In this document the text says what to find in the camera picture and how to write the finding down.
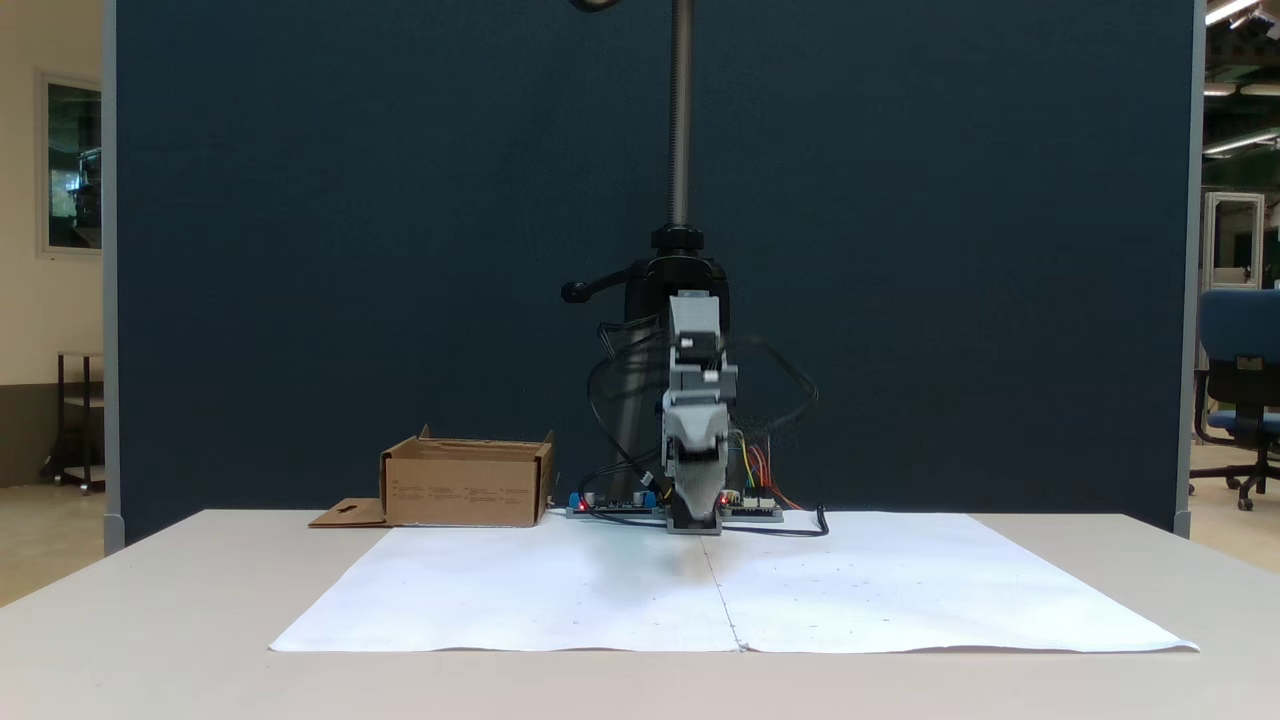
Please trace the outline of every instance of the blue backdrop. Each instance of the blue backdrop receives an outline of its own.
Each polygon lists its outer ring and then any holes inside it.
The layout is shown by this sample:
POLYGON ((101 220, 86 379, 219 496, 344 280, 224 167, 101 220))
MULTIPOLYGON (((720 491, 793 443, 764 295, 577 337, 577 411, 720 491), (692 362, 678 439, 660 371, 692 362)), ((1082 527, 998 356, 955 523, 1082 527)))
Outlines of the blue backdrop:
MULTIPOLYGON (((692 219, 735 329, 822 388, 792 500, 1171 525, 1185 5, 700 4, 692 219)), ((668 13, 122 3, 128 538, 376 493, 424 421, 599 465, 582 383, 622 301, 558 288, 664 219, 668 13)))

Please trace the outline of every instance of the gray robot arm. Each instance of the gray robot arm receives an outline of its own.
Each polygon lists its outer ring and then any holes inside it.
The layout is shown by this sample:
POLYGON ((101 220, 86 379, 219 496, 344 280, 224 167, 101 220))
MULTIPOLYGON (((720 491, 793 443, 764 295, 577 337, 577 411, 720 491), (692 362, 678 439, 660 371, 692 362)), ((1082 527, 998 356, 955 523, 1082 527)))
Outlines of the gray robot arm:
POLYGON ((717 510, 728 469, 728 406, 737 366, 728 363, 719 299, 682 291, 671 299, 669 383, 662 397, 667 475, 695 520, 717 510))

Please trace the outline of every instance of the floor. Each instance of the floor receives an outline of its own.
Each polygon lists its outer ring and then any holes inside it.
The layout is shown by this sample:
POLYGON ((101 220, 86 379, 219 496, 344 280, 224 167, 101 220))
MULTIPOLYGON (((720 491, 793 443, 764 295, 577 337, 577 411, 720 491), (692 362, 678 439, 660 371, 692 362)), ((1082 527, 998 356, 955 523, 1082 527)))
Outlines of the floor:
MULTIPOLYGON (((1220 446, 1192 448, 1193 468, 1239 465, 1252 454, 1220 446)), ((1254 496, 1252 512, 1235 507, 1221 479, 1196 483, 1192 539, 1280 573, 1280 483, 1254 496)), ((102 557, 102 493, 82 497, 73 486, 0 488, 0 606, 102 557)))
POLYGON ((105 511, 78 486, 0 488, 0 606, 100 560, 105 511))

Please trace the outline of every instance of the white paper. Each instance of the white paper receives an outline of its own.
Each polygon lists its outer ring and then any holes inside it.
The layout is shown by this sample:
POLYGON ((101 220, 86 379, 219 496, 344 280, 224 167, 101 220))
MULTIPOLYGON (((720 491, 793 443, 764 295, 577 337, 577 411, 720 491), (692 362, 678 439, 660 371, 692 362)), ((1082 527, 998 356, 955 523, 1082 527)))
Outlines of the white paper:
POLYGON ((396 528, 271 644, 588 647, 736 650, 700 538, 558 515, 524 529, 396 528))
MULTIPOLYGON (((557 514, 529 529, 397 528, 271 648, 1194 647, 965 515, 827 519, 824 538, 557 514)), ((786 527, 814 527, 812 514, 787 512, 786 527)))
MULTIPOLYGON (((812 528, 812 516, 787 512, 786 527, 812 528)), ((823 538, 704 538, 744 647, 1196 647, 966 515, 828 512, 827 520, 823 538)))

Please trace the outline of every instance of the blue chair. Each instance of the blue chair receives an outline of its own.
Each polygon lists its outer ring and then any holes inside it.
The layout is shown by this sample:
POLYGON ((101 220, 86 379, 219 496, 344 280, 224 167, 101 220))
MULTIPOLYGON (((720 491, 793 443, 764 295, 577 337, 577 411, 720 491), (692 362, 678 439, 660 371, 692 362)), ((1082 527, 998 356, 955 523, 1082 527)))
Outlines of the blue chair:
POLYGON ((1280 478, 1280 468, 1267 462, 1267 452, 1280 438, 1280 290, 1210 290, 1201 296, 1201 345, 1208 370, 1196 372, 1196 434, 1213 445, 1234 445, 1258 454, 1253 465, 1192 470, 1192 478, 1226 478, 1240 491, 1236 507, 1253 510, 1249 491, 1267 492, 1267 478, 1280 478), (1231 439, 1204 432, 1204 396, 1230 402, 1235 410, 1208 416, 1208 427, 1224 429, 1231 439), (1243 483, 1239 477, 1247 478, 1243 483))

